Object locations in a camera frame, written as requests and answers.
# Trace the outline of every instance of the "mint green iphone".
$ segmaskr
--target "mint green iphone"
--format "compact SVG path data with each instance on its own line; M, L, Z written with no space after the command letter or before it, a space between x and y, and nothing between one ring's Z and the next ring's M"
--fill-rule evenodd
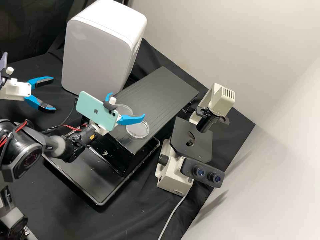
M79 94L76 110L108 131L113 130L119 115L117 110L105 108L103 102L84 91Z

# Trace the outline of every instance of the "microscope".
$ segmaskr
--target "microscope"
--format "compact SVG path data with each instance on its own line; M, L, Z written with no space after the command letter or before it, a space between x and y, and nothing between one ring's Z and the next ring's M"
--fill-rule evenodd
M230 124L226 115L234 102L234 91L214 83L189 121L176 117L172 135L163 141L160 151L157 187L179 196L188 193L194 180L221 187L224 172L207 164L212 160L214 134L209 128Z

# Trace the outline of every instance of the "petri dish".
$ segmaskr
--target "petri dish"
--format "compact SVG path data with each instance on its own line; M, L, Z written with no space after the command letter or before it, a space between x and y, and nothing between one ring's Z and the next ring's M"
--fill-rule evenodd
M118 111L118 113L120 115L132 115L133 111L130 107L128 107L127 105L121 104L121 103L117 103L115 104L117 106L116 110Z
M126 125L127 133L134 138L144 138L149 134L150 128L147 122Z

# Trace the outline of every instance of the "black tray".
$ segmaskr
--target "black tray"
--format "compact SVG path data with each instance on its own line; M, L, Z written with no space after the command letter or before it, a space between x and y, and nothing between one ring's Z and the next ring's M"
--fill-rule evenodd
M151 138L136 157L133 170L120 176L110 163L93 148L86 148L72 163L65 163L58 158L43 157L51 163L60 173L75 184L97 205L104 205L115 192L132 176L132 174L148 159L160 146L160 142Z
M199 92L165 67L160 67L136 83L117 93L117 103L129 106L133 114L146 114L149 135L136 139L125 126L117 126L109 134L130 153L136 154L167 122Z

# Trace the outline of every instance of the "white cable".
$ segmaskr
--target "white cable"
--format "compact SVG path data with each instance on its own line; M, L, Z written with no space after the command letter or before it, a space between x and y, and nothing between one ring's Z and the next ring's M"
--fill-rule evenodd
M161 232L160 235L159 235L158 240L161 240L162 235L163 235L164 231L166 230L166 228L167 228L167 226L168 226L168 224L169 224L169 222L170 222L170 219L172 218L174 212L177 210L177 208L180 206L180 204L183 202L183 200L184 200L184 199L186 198L186 196L188 195L189 190L187 191L186 195L184 195L183 198L181 198L180 202L178 202L178 204L176 205L176 207L175 207L175 208L173 209L173 211L171 212L171 214L170 214L170 216L169 216L166 224L164 225L164 227L163 227L163 229L162 229L162 232Z

